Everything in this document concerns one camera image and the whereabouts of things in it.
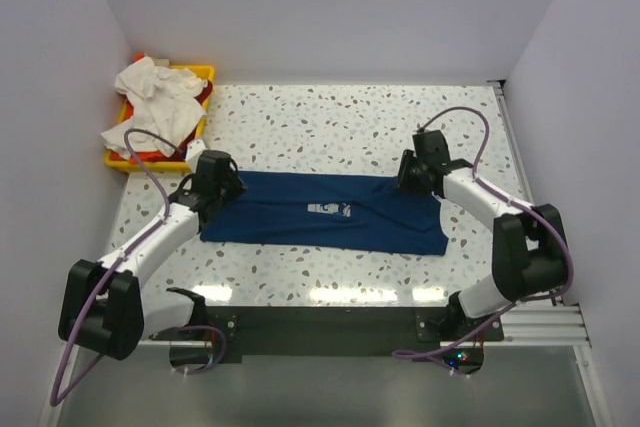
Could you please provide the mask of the blue printed t-shirt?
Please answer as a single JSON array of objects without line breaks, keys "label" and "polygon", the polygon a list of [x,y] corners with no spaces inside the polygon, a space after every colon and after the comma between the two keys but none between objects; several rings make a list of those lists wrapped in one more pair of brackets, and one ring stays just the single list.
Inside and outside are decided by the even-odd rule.
[{"label": "blue printed t-shirt", "polygon": [[247,191],[202,229],[203,242],[301,245],[442,256],[441,204],[389,176],[242,171]]}]

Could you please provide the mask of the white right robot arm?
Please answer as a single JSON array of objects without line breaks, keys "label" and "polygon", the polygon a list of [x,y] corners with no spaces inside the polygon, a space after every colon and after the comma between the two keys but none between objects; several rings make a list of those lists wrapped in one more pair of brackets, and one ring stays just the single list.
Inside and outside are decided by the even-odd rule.
[{"label": "white right robot arm", "polygon": [[442,317],[431,324],[438,339],[452,340],[519,301],[571,283],[572,261],[557,208],[513,197],[469,161],[452,159],[439,130],[419,129],[413,145],[403,152],[396,188],[455,203],[492,234],[491,273],[449,297]]}]

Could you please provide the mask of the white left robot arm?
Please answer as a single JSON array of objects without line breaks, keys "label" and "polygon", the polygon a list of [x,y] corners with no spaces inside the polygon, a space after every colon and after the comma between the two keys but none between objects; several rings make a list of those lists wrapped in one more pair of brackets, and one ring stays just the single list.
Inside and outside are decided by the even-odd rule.
[{"label": "white left robot arm", "polygon": [[171,287],[160,299],[145,301],[142,290],[182,244],[199,235],[246,190],[228,153],[204,151],[194,172],[140,232],[101,259],[80,260],[71,267],[58,326],[60,339],[123,360],[153,334],[207,324],[203,296]]}]

